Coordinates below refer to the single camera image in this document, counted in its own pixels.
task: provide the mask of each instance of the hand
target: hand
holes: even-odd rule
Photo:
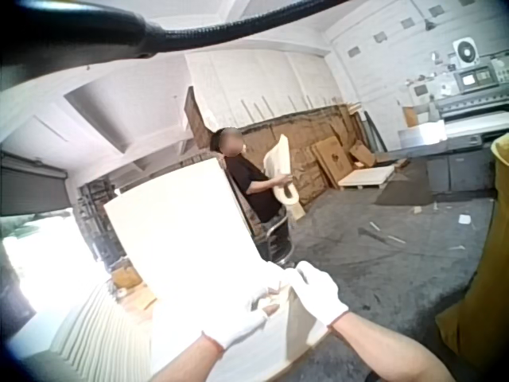
[[[266,263],[260,275],[260,284],[253,286],[244,298],[236,301],[225,301],[218,306],[216,314],[211,314],[210,320],[203,330],[205,336],[210,337],[226,350],[237,340],[244,339],[271,316],[279,305],[266,306],[263,309],[251,310],[254,302],[276,293],[280,280],[284,278],[284,271],[273,263]]]
[[[307,261],[301,261],[295,269],[285,269],[285,273],[304,308],[325,325],[331,325],[348,312],[348,307],[338,299],[338,287],[328,273]]]
[[[274,185],[278,185],[279,187],[284,187],[293,181],[293,175],[288,174],[279,174],[272,178],[274,181]]]

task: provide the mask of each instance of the man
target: man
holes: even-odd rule
[[[292,182],[292,176],[283,174],[269,179],[242,155],[243,148],[242,135],[235,128],[219,129],[211,137],[210,150],[223,155],[228,173],[267,231],[286,214],[272,188],[288,185]]]
[[[328,273],[305,261],[284,271],[274,264],[267,266],[282,272],[281,277],[292,286],[304,308],[346,341],[383,380],[454,381],[447,368],[424,346],[350,312],[339,300],[338,287]],[[202,336],[156,374],[151,382],[206,381],[228,347],[249,336],[276,311],[278,306],[268,306],[264,310],[247,308],[261,295],[261,291],[267,292],[268,286],[273,284],[267,282],[265,290],[259,288],[258,293],[246,296],[245,301],[228,300],[224,306],[218,306],[217,311],[208,316]]]

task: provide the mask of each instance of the white board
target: white board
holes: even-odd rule
[[[161,300],[153,318],[152,373],[200,336],[218,299],[244,294],[264,277],[265,262],[215,159],[144,183],[106,210],[134,267]],[[208,380],[266,380],[326,333],[290,299],[262,329],[233,345]]]
[[[375,167],[374,169],[355,170],[338,181],[338,185],[381,185],[394,172],[394,166]]]
[[[292,173],[289,157],[289,143],[285,135],[281,134],[278,144],[265,154],[263,167],[265,168],[267,177],[276,177],[277,175]],[[276,199],[284,205],[295,205],[299,202],[299,194],[293,183],[285,187],[276,186],[272,190]]]

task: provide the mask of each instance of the display screen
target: display screen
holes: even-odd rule
[[[463,85],[469,86],[473,85],[476,82],[473,74],[469,74],[468,76],[463,77]]]
[[[490,75],[489,70],[482,70],[482,71],[477,72],[477,79],[479,81],[490,80],[491,77],[492,76]]]

